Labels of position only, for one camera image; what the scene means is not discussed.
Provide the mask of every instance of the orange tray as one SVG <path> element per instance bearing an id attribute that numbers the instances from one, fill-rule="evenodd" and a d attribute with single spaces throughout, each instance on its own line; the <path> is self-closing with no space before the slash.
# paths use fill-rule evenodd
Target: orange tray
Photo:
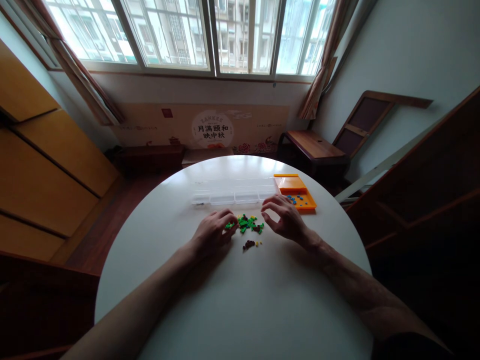
<path id="1" fill-rule="evenodd" d="M 317 208 L 317 203 L 298 174 L 274 174 L 275 183 L 282 195 L 290 195 L 298 211 Z"/>

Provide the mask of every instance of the window pane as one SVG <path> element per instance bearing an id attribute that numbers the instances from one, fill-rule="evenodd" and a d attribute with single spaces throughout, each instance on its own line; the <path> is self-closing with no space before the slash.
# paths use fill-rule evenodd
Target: window pane
<path id="1" fill-rule="evenodd" d="M 311 15 L 315 2 L 316 14 Z M 315 75 L 327 39 L 335 0 L 287 0 L 276 72 Z"/>
<path id="2" fill-rule="evenodd" d="M 111 0 L 45 3 L 79 59 L 137 63 Z"/>
<path id="3" fill-rule="evenodd" d="M 222 73 L 248 74 L 249 42 L 253 74 L 269 74 L 277 29 L 279 0 L 257 0 L 254 34 L 249 34 L 249 0 L 214 0 L 218 58 Z"/>
<path id="4" fill-rule="evenodd" d="M 199 0 L 126 0 L 149 67 L 210 69 Z"/>

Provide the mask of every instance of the white round table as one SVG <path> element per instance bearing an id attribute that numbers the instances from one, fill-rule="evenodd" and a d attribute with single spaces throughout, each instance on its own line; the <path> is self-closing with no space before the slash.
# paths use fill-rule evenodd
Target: white round table
<path id="1" fill-rule="evenodd" d="M 354 225 L 315 180 L 269 158 L 218 157 L 169 177 L 126 220 L 103 267 L 95 323 L 185 244 L 206 215 L 223 208 L 192 205 L 194 181 L 273 174 L 300 176 L 317 204 L 316 214 L 302 216 L 307 226 L 371 273 Z M 235 215 L 262 219 L 260 203 L 230 208 Z M 243 252 L 246 240 L 263 245 Z M 313 259 L 267 224 L 260 235 L 237 230 L 229 251 L 194 268 L 181 294 L 151 333 L 140 359 L 370 359 L 373 337 L 360 319 Z"/>

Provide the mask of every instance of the poster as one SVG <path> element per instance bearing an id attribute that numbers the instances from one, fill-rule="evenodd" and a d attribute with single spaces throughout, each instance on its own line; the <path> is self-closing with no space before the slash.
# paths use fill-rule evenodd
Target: poster
<path id="1" fill-rule="evenodd" d="M 231 147 L 235 154 L 273 153 L 289 106 L 118 104 L 126 122 L 112 126 L 123 147 L 182 144 L 187 149 Z M 169 109 L 172 117 L 164 117 Z"/>

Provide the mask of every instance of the white wall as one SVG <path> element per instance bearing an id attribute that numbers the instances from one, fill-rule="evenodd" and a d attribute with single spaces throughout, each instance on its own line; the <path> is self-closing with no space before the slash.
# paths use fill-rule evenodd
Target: white wall
<path id="1" fill-rule="evenodd" d="M 37 56 L 30 50 L 29 46 L 23 41 L 1 12 L 0 39 L 100 150 L 105 151 L 118 143 L 118 140 L 109 128 L 100 126 L 97 123 L 87 104 L 82 100 L 65 73 L 62 73 L 62 75 L 67 78 L 68 81 L 66 84 L 62 84 L 62 87 L 65 86 L 65 89 L 62 89 L 62 87 L 52 79 L 47 69 L 45 69 Z"/>
<path id="2" fill-rule="evenodd" d="M 332 142 L 365 90 L 433 99 L 402 106 L 352 160 L 355 181 L 480 85 L 480 1 L 378 0 L 313 126 Z"/>
<path id="3" fill-rule="evenodd" d="M 64 73 L 51 75 L 64 89 L 69 87 Z M 290 106 L 287 129 L 304 130 L 309 124 L 308 120 L 297 119 L 310 87 L 305 83 L 276 83 L 274 87 L 268 82 L 126 74 L 94 73 L 93 77 L 116 103 L 282 105 Z"/>

